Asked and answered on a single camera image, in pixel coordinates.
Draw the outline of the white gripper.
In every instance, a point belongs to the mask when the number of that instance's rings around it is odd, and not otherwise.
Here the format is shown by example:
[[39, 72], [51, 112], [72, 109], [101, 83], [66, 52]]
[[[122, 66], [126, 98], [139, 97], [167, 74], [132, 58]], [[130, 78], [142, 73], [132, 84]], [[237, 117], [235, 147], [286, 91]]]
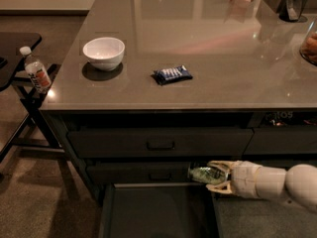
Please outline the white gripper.
[[206, 185], [212, 192], [234, 194], [243, 198], [258, 198], [256, 190], [257, 172], [261, 165], [248, 161], [210, 161], [208, 167], [215, 167], [225, 173], [231, 172], [231, 181]]

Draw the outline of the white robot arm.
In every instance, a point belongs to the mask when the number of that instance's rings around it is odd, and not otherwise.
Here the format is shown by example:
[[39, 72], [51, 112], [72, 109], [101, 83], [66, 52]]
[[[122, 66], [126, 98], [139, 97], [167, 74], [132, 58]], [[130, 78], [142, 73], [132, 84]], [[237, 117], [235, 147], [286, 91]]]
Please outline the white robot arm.
[[212, 192], [248, 199], [263, 199], [283, 206], [317, 212], [317, 168], [299, 164], [288, 171], [248, 161], [212, 161], [229, 168], [231, 178], [218, 185], [207, 184]]

